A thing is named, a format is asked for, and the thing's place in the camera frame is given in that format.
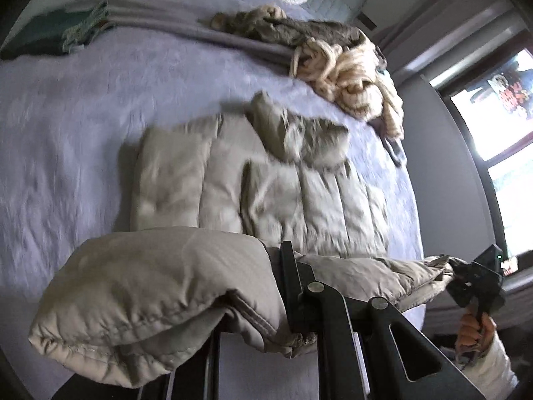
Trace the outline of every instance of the metal screw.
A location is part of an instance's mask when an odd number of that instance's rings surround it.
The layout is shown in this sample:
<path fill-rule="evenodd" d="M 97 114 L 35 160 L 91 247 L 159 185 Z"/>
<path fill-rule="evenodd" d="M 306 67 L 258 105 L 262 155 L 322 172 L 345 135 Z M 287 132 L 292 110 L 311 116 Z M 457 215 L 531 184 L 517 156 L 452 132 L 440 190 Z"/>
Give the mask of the metal screw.
<path fill-rule="evenodd" d="M 318 281 L 309 283 L 307 285 L 307 288 L 309 289 L 310 292 L 313 292 L 313 293 L 320 293 L 324 291 L 324 285 L 322 283 L 319 283 Z"/>
<path fill-rule="evenodd" d="M 372 306 L 376 310 L 384 310 L 388 307 L 388 302 L 383 298 L 372 299 Z"/>

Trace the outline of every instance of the white sleeve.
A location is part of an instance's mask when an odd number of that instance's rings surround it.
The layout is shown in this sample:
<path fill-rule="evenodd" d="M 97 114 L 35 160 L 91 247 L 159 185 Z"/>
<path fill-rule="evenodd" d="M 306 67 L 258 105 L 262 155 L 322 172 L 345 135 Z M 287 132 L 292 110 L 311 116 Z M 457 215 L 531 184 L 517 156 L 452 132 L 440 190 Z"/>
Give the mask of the white sleeve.
<path fill-rule="evenodd" d="M 498 334 L 486 354 L 474 365 L 463 369 L 463 374 L 473 383 L 487 400 L 505 400 L 518 384 L 511 370 L 511 361 Z"/>

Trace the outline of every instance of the human hand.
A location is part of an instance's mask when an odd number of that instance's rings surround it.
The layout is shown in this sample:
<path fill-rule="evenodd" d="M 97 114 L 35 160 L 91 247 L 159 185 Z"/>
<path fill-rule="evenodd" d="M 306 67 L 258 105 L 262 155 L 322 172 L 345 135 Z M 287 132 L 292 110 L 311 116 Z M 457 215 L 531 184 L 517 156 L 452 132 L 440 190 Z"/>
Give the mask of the human hand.
<path fill-rule="evenodd" d="M 479 333 L 481 326 L 475 319 L 471 312 L 467 312 L 461 318 L 461 326 L 457 333 L 457 340 L 455 341 L 455 351 L 457 354 L 464 353 L 467 349 L 472 350 L 476 346 L 480 353 L 485 352 L 492 344 L 494 333 L 496 332 L 496 324 L 494 320 L 487 314 L 483 313 L 481 318 L 481 325 L 484 328 L 482 333 Z"/>

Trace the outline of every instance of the yarn bundle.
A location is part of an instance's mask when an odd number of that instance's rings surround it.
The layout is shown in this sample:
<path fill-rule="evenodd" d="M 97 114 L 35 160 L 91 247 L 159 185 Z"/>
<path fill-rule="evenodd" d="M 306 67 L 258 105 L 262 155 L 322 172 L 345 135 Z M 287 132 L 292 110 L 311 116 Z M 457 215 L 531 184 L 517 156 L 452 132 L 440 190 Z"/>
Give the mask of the yarn bundle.
<path fill-rule="evenodd" d="M 390 75 L 378 70 L 375 45 L 361 35 L 361 44 L 353 48 L 308 39 L 295 49 L 290 76 L 308 82 L 356 119 L 381 117 L 384 136 L 403 139 L 403 102 Z"/>

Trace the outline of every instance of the window frame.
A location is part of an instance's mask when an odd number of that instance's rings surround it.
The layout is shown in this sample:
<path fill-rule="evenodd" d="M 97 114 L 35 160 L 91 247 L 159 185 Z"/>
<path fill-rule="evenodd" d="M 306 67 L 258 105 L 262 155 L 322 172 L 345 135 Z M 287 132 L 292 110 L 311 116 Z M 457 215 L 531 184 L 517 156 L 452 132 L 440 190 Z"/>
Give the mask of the window frame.
<path fill-rule="evenodd" d="M 530 144 L 533 144 L 533 132 L 529 133 L 512 146 L 505 149 L 503 152 L 495 155 L 489 160 L 484 160 L 476 151 L 474 138 L 468 129 L 468 125 L 451 98 L 462 92 L 465 86 L 477 81 L 481 81 L 492 71 L 494 71 L 495 68 L 505 64 L 511 57 L 518 54 L 523 49 L 527 49 L 531 54 L 533 54 L 533 36 L 528 31 L 517 34 L 515 37 L 501 45 L 471 68 L 451 79 L 444 86 L 437 90 L 437 93 L 440 95 L 442 101 L 453 117 L 459 131 L 461 132 L 470 155 L 474 160 L 475 167 L 478 170 L 481 184 L 487 198 L 489 212 L 492 218 L 492 227 L 494 229 L 495 243 L 505 252 L 505 254 L 507 254 L 505 228 L 498 199 L 496 197 L 496 190 L 489 174 L 489 169 L 529 146 Z M 523 271 L 529 267 L 533 267 L 533 250 L 526 251 L 525 253 L 519 254 L 516 257 L 518 258 L 519 264 L 517 272 Z"/>

